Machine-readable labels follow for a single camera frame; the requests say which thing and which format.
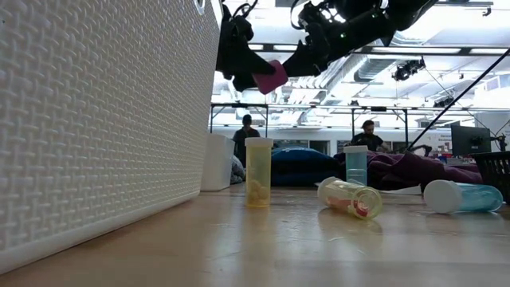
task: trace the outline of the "black basket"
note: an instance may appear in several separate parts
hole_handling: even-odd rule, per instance
[[[510,151],[472,155],[484,184],[501,191],[504,201],[510,204]]]

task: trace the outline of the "metal frame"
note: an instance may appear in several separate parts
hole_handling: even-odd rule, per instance
[[[251,50],[258,53],[293,53],[296,45],[273,43],[250,43]],[[406,45],[406,46],[373,46],[366,45],[355,49],[352,54],[361,55],[392,55],[392,56],[440,56],[440,57],[499,57],[508,47],[495,46],[439,46],[439,45]]]
[[[493,6],[494,2],[492,1],[476,1],[476,2],[447,2],[447,1],[439,1],[435,4],[435,6],[459,6],[459,7],[489,7]]]
[[[214,114],[214,108],[222,107],[216,114]],[[255,108],[258,113],[265,119],[265,137],[268,137],[268,122],[269,122],[269,105],[268,104],[242,104],[242,103],[230,103],[230,104],[210,104],[210,133],[213,133],[213,120],[224,108]],[[265,116],[258,108],[265,108]]]
[[[214,108],[222,107],[218,112],[214,113]],[[345,114],[351,114],[351,130],[352,136],[355,136],[355,112],[357,110],[371,111],[371,112],[387,112],[392,111],[401,121],[404,122],[404,131],[406,135],[406,146],[409,147],[409,124],[408,124],[408,115],[411,111],[424,111],[424,112],[441,112],[443,108],[418,108],[418,107],[367,107],[367,106],[330,106],[330,105],[314,105],[314,104],[242,104],[242,103],[228,103],[228,104],[215,104],[211,103],[210,105],[210,132],[213,132],[213,120],[214,117],[222,112],[222,110],[226,107],[231,108],[255,108],[257,112],[259,112],[262,117],[265,118],[265,137],[268,137],[268,123],[269,123],[269,109],[270,108],[288,108],[288,109],[308,109],[308,108],[326,108],[326,109],[345,109],[350,110],[350,112],[345,112]],[[265,116],[258,108],[265,108]],[[506,108],[451,108],[449,111],[454,112],[508,112]],[[454,114],[452,116],[471,116],[470,113],[466,115]]]

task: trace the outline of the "person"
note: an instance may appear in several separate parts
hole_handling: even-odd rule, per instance
[[[354,136],[350,145],[366,145],[369,151],[377,151],[378,148],[381,148],[383,151],[389,151],[390,149],[383,139],[374,134],[374,126],[373,120],[366,120],[362,126],[363,132]]]
[[[251,127],[252,117],[245,115],[242,117],[242,128],[233,135],[235,143],[234,154],[239,158],[243,167],[246,167],[246,146],[245,139],[250,137],[261,137],[258,130]]]

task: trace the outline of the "ceiling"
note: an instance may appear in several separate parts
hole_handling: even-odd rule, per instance
[[[242,3],[253,0],[225,0],[225,4],[234,11]],[[510,46],[510,1],[492,0],[492,13],[484,17],[487,6],[435,6],[431,8],[414,26],[395,35],[392,46],[420,47],[488,47],[505,48]],[[272,50],[265,52],[261,44],[295,45],[303,40],[305,33],[290,26],[290,6],[288,0],[259,0],[257,7],[249,15],[254,31],[250,42],[252,49],[260,49],[259,55],[266,60],[285,61],[292,54],[288,51]],[[326,104],[347,105],[357,100],[366,106],[425,106],[431,107],[435,100],[445,96],[456,96],[479,77],[497,58],[494,56],[424,56],[426,70],[418,72],[407,81],[396,82],[391,75],[397,64],[405,60],[419,59],[415,56],[402,55],[370,55],[352,54],[330,64],[329,69],[318,77],[301,77],[290,79],[282,88],[269,95],[248,90],[236,92],[227,80],[216,73],[214,79],[213,102],[267,104]],[[500,75],[510,74],[510,57],[503,60],[477,87],[485,89],[485,82]],[[474,88],[459,103],[462,106],[473,106],[475,101]],[[497,100],[483,101],[485,107],[501,108]],[[224,109],[216,122],[230,124],[238,121],[242,113],[235,116],[232,109]],[[310,111],[284,111],[288,116],[282,121],[281,116],[271,116],[272,124],[303,123],[303,114]],[[314,121],[321,124],[332,121],[332,116],[322,116],[323,120]]]

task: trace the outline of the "white basket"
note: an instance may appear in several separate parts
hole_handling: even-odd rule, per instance
[[[198,194],[209,0],[2,3],[0,273]]]

